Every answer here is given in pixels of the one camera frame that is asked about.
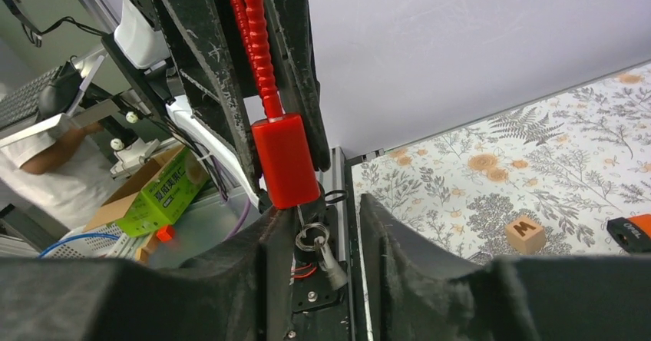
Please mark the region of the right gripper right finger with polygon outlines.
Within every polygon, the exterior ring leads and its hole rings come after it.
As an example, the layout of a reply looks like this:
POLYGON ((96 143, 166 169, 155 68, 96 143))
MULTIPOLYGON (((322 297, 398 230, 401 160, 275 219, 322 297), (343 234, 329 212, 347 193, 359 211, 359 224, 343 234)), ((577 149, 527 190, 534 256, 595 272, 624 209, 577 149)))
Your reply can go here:
POLYGON ((363 194, 359 226, 377 340, 648 340, 650 258, 448 252, 363 194))

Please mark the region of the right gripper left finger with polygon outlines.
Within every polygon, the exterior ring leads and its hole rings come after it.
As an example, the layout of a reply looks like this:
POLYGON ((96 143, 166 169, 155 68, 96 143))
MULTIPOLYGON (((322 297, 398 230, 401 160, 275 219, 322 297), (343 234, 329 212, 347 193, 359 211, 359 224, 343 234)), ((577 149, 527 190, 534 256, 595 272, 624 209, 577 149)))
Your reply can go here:
POLYGON ((1 261, 3 340, 280 340, 289 318, 293 210, 180 268, 124 259, 1 261))

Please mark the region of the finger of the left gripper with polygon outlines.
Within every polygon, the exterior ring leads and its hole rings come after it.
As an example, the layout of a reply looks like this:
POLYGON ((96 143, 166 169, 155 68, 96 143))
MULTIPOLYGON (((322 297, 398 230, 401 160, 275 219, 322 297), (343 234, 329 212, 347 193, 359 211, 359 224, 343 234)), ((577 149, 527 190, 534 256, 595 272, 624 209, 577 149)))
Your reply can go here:
POLYGON ((331 161, 320 109, 309 0, 264 2, 281 99, 288 112, 302 116, 314 168, 327 171, 331 161))
POLYGON ((200 124, 236 157, 260 194, 261 168, 244 98, 254 92, 230 0, 129 0, 161 31, 200 124))

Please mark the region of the red cable lock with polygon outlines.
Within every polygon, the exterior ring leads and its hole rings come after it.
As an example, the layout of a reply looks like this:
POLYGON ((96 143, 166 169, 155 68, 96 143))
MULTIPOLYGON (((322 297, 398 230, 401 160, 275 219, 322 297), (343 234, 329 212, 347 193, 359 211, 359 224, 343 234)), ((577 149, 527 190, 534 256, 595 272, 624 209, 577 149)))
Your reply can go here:
POLYGON ((263 0, 230 0, 265 118, 253 139, 273 206, 287 209, 320 196, 302 118, 283 110, 269 46, 263 0))

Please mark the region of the silver cable lock keys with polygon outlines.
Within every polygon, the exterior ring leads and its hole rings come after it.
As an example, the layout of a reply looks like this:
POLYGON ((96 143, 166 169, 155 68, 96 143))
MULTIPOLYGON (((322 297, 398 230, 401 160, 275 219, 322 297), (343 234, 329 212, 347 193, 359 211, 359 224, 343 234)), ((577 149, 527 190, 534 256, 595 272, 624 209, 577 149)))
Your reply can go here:
POLYGON ((306 223, 300 207, 296 208, 300 229, 295 237, 295 245, 304 252, 314 252, 319 268, 325 272, 333 290, 339 290, 347 284, 345 271, 336 260, 330 246, 330 232, 319 221, 306 223))

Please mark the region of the orange black padlock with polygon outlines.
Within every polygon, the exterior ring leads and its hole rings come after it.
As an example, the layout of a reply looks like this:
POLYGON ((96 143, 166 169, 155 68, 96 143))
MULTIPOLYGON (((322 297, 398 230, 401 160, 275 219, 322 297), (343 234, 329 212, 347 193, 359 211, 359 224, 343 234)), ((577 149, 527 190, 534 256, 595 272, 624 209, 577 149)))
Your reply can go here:
POLYGON ((606 230, 627 253, 650 253, 650 214, 608 220, 606 230))

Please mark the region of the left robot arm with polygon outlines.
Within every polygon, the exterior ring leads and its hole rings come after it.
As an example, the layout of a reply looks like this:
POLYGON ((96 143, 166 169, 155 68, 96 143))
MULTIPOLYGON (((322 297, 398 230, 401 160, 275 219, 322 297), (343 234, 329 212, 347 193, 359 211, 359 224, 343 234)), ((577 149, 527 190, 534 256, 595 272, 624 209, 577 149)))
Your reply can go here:
MULTIPOLYGON (((330 168, 330 152, 319 108, 309 0, 263 0, 271 56, 280 97, 301 114, 314 168, 330 168)), ((253 73, 245 64, 233 10, 226 0, 125 0, 164 37, 180 76, 188 111, 172 121, 248 190, 262 195, 263 173, 244 101, 253 96, 253 73)))

